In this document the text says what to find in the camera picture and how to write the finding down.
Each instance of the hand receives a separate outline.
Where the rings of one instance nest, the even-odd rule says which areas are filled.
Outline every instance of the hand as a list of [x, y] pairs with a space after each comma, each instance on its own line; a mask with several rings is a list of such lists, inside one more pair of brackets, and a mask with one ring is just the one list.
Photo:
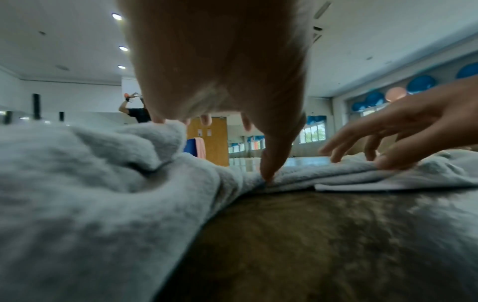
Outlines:
[[312, 0], [118, 3], [152, 120], [241, 112], [265, 136], [260, 171], [271, 180], [306, 122]]
[[[364, 152], [379, 169], [401, 169], [441, 150], [478, 143], [478, 76], [407, 96], [343, 127], [319, 151], [339, 162], [362, 137]], [[382, 138], [397, 134], [375, 158]]]

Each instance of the wooden door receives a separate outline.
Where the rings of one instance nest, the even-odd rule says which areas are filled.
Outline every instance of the wooden door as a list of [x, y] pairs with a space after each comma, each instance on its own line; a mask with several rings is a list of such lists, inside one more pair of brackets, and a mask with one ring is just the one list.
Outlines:
[[[202, 131], [202, 136], [198, 134], [198, 130]], [[228, 125], [225, 118], [213, 117], [211, 126], [203, 126], [199, 118], [191, 120], [188, 139], [196, 137], [204, 139], [207, 160], [218, 166], [229, 166]]]

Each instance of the white ceiling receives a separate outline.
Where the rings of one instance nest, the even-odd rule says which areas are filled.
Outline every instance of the white ceiling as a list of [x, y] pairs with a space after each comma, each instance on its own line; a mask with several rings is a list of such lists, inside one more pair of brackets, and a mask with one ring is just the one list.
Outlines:
[[[134, 74], [115, 11], [114, 0], [2, 0], [0, 65], [24, 79], [119, 85]], [[314, 24], [324, 30], [309, 95], [341, 94], [475, 34], [477, 11], [477, 0], [332, 0]]]

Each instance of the gray towel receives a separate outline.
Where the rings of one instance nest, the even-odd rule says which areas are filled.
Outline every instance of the gray towel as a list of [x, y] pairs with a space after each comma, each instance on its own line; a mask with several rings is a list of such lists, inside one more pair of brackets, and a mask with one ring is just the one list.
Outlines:
[[452, 151], [404, 173], [359, 157], [287, 167], [266, 187], [182, 153], [185, 141], [175, 122], [0, 128], [0, 301], [150, 301], [201, 226], [245, 193], [478, 184], [476, 154]]

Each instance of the blue exercise ball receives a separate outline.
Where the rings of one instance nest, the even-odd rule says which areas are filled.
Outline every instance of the blue exercise ball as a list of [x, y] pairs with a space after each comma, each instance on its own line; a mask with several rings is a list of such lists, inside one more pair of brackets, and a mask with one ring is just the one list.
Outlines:
[[461, 68], [457, 73], [457, 79], [464, 79], [475, 75], [478, 75], [478, 62], [468, 64]]
[[407, 91], [409, 94], [414, 95], [425, 90], [433, 88], [437, 84], [437, 81], [430, 76], [419, 76], [414, 78], [408, 83]]
[[378, 105], [382, 105], [386, 102], [385, 100], [385, 96], [383, 95], [383, 93], [380, 93], [378, 91], [376, 92], [372, 92], [371, 94], [369, 94], [366, 99], [365, 99], [365, 104], [370, 106], [370, 107], [374, 107], [374, 106], [378, 106]]
[[367, 109], [369, 106], [364, 102], [356, 102], [352, 105], [352, 111], [358, 112]]

